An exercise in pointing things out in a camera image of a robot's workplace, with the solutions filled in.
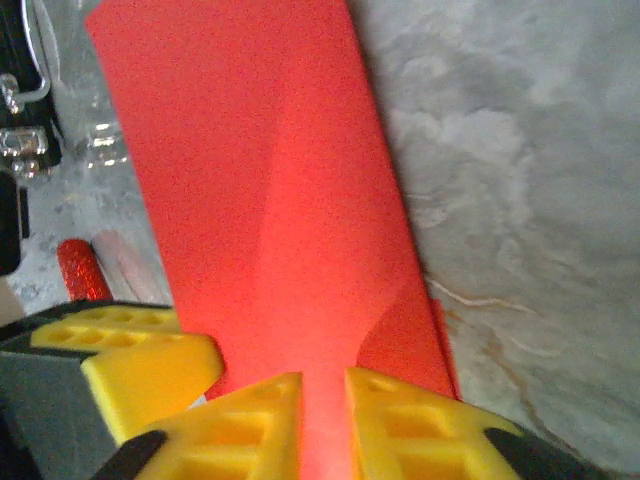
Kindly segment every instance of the marble countertop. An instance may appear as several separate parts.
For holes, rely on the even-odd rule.
[[[639,4],[402,3],[351,7],[464,399],[640,478]],[[57,245],[108,228],[170,298],[129,162],[30,190],[27,312],[66,299]]]

